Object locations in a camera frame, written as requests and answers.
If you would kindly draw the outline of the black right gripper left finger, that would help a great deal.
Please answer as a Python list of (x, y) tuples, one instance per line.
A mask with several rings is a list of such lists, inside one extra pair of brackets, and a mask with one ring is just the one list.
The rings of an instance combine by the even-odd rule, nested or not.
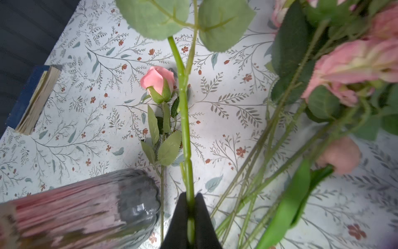
[(188, 207), (186, 193), (180, 194), (166, 237), (160, 249), (188, 248)]

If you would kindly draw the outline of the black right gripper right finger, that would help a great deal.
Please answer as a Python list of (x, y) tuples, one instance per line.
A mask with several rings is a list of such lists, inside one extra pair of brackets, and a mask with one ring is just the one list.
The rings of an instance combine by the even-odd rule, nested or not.
[(195, 249), (222, 249), (211, 222), (203, 195), (195, 197)]

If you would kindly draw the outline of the red glass vase with ribbon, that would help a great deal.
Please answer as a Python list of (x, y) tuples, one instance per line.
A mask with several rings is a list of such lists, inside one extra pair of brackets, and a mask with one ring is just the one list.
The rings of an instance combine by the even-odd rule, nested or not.
[(124, 169), (1, 204), (3, 249), (136, 249), (160, 215), (145, 171)]

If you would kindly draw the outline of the small pink rosebud stem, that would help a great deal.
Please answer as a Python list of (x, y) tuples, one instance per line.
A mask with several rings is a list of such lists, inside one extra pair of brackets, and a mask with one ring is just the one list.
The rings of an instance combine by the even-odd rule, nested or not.
[(172, 126), (170, 100), (174, 95), (176, 79), (174, 73), (160, 66), (151, 67), (140, 81), (148, 97), (160, 106), (162, 116), (157, 117), (154, 109), (148, 106), (147, 117), (150, 142), (141, 142), (142, 149), (155, 172), (160, 177), (160, 242), (164, 242), (164, 194), (165, 168), (178, 157), (181, 132)]

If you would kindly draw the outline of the artificial flower bunch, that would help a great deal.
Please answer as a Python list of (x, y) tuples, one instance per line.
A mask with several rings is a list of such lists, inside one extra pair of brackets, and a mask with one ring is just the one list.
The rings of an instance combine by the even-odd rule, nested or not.
[(215, 230), (225, 243), (246, 209), (237, 246), (269, 249), (299, 222), (316, 187), (359, 165), (354, 134), (398, 132), (397, 1), (276, 1), (267, 126), (243, 164), (237, 200)]

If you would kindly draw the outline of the cream rose stem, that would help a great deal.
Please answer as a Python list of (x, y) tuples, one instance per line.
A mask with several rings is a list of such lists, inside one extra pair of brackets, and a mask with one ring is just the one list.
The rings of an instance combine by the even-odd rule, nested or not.
[(193, 40), (200, 39), (212, 52), (224, 52), (238, 43), (255, 12), (246, 1), (117, 1), (127, 23), (145, 38), (167, 40), (177, 65), (181, 143), (184, 161), (180, 165), (186, 186), (188, 207), (188, 249), (195, 242), (195, 197), (188, 113), (188, 80), (195, 57), (192, 45), (183, 62), (173, 36), (183, 28), (193, 30)]

